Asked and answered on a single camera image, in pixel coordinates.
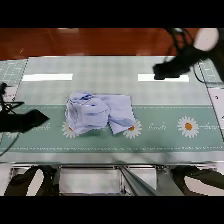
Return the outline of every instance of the yellow flower center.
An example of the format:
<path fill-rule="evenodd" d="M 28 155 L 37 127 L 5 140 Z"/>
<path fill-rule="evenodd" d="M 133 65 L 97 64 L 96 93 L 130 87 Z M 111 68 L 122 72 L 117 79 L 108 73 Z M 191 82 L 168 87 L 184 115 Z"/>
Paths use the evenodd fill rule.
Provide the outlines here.
<path fill-rule="evenodd" d="M 192 129 L 192 124 L 186 123 L 185 128 L 190 131 Z"/>
<path fill-rule="evenodd" d="M 128 130 L 133 131 L 133 130 L 135 130 L 135 127 L 131 126 L 130 128 L 128 128 Z"/>

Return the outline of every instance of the daisy print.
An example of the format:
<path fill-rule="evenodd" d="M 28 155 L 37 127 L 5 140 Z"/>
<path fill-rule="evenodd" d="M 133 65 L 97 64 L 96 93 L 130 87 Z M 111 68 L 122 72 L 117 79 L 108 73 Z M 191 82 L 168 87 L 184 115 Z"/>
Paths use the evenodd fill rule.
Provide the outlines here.
<path fill-rule="evenodd" d="M 136 122 L 133 126 L 128 128 L 128 130 L 124 131 L 123 135 L 126 136 L 126 138 L 135 138 L 136 136 L 139 136 L 141 134 L 142 125 L 138 119 L 136 119 Z"/>
<path fill-rule="evenodd" d="M 194 138 L 199 133 L 199 127 L 194 118 L 182 117 L 179 119 L 177 127 L 182 132 L 182 135 L 188 138 Z"/>
<path fill-rule="evenodd" d="M 8 138 L 16 138 L 16 136 L 19 134 L 19 132 L 6 132 L 5 133 Z"/>
<path fill-rule="evenodd" d="M 62 132 L 63 135 L 65 135 L 66 138 L 75 138 L 76 136 L 78 136 L 77 134 L 75 134 L 75 132 L 68 126 L 67 122 L 63 122 L 62 125 Z"/>

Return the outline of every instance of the glass tabletop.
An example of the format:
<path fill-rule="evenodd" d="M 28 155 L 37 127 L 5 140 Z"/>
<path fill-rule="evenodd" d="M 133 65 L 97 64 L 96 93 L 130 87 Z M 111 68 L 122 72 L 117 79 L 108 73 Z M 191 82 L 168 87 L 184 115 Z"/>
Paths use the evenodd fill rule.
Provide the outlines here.
<path fill-rule="evenodd" d="M 0 160 L 76 164 L 224 160 L 221 120 L 213 107 L 217 93 L 212 91 L 217 88 L 203 83 L 212 75 L 217 79 L 217 74 L 213 74 L 215 68 L 207 70 L 207 66 L 213 66 L 212 62 L 195 65 L 195 72 L 203 82 L 196 79 L 193 69 L 180 79 L 156 81 L 152 67 L 163 59 L 158 56 L 29 58 L 25 71 L 18 76 L 16 95 L 16 100 L 25 104 L 15 111 L 38 109 L 50 120 L 21 134 Z M 106 126 L 103 130 L 74 135 L 65 119 L 65 105 L 70 94 L 79 91 L 131 96 L 136 119 L 133 130 L 113 135 Z M 1 150 L 14 136 L 3 135 Z"/>

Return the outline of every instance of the light blue cloth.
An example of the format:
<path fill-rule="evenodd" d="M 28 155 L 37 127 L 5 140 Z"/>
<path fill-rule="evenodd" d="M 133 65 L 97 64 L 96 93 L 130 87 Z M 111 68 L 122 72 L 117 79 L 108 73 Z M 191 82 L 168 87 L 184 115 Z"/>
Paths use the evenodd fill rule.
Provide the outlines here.
<path fill-rule="evenodd" d="M 107 122 L 113 134 L 117 134 L 135 123 L 130 96 L 76 92 L 71 94 L 66 106 L 69 127 L 78 135 L 103 129 Z"/>

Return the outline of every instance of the brown wooden surface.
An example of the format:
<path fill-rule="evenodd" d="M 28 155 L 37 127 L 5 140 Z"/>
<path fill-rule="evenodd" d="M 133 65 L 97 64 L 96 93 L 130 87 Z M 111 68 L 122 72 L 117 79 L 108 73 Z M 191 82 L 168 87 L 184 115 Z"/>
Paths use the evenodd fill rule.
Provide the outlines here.
<path fill-rule="evenodd" d="M 187 29 L 195 37 L 198 28 Z M 159 56 L 171 44 L 162 28 L 0 28 L 0 60 L 57 55 Z"/>

